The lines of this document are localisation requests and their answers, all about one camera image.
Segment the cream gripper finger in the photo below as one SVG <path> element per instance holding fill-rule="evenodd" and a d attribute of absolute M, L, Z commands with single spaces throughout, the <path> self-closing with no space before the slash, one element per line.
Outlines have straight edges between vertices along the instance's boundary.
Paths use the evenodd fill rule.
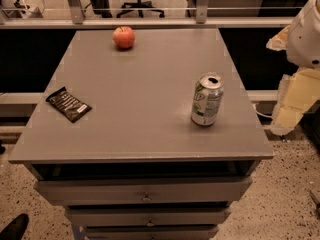
<path fill-rule="evenodd" d="M 266 47 L 274 51 L 286 50 L 289 29 L 290 26 L 284 27 L 280 32 L 268 40 Z"/>
<path fill-rule="evenodd" d="M 277 103 L 272 113 L 270 130 L 287 135 L 304 114 L 320 99 L 320 69 L 299 67 L 292 76 L 284 74 L 278 87 Z"/>

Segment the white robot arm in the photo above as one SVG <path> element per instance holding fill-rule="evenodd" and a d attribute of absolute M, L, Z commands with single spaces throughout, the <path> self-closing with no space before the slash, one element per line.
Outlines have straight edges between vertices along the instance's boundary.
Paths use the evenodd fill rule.
<path fill-rule="evenodd" d="M 266 47 L 286 51 L 298 70 L 284 74 L 278 87 L 270 130 L 287 135 L 320 99 L 320 0 L 308 0 L 289 26 L 271 38 Z"/>

